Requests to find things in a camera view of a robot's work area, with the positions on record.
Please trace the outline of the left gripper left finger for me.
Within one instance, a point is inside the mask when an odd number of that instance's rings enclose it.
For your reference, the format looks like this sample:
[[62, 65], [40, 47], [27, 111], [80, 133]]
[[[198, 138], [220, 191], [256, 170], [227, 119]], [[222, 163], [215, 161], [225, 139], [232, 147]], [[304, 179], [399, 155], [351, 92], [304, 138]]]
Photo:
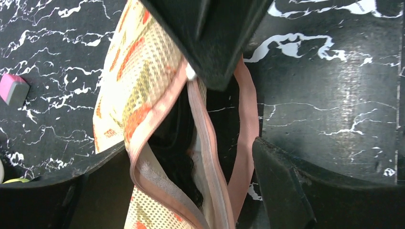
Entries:
[[0, 187], [3, 229], [122, 229], [133, 183], [123, 142], [29, 182]]

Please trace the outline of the floral mesh laundry bag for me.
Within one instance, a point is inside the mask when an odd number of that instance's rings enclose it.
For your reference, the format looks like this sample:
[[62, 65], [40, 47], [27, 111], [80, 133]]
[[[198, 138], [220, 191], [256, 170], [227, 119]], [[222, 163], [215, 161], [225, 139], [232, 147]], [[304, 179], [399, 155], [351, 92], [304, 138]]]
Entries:
[[[129, 0], [115, 29], [102, 71], [93, 115], [96, 152], [124, 142], [134, 183], [126, 229], [233, 229], [254, 171], [252, 144], [259, 135], [256, 89], [242, 60], [234, 71], [239, 86], [240, 130], [236, 159], [226, 180], [214, 126], [206, 109], [206, 87], [175, 42], [138, 0]], [[173, 110], [181, 92], [195, 126], [181, 138], [182, 152], [196, 163], [203, 203], [198, 206], [169, 179], [148, 140]]]

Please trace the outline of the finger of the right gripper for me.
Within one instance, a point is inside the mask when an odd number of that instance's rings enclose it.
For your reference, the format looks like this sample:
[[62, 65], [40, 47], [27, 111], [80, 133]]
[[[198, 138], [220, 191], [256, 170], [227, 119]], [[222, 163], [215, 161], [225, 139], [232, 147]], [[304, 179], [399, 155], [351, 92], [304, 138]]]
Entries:
[[271, 0], [144, 0], [142, 4], [175, 41], [214, 91], [224, 91]]

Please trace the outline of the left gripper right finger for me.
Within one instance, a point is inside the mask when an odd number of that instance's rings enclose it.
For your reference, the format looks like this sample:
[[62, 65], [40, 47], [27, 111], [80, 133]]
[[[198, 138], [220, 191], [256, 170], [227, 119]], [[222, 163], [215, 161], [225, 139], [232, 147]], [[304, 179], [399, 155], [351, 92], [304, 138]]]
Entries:
[[256, 177], [273, 229], [402, 229], [405, 188], [345, 176], [257, 137]]

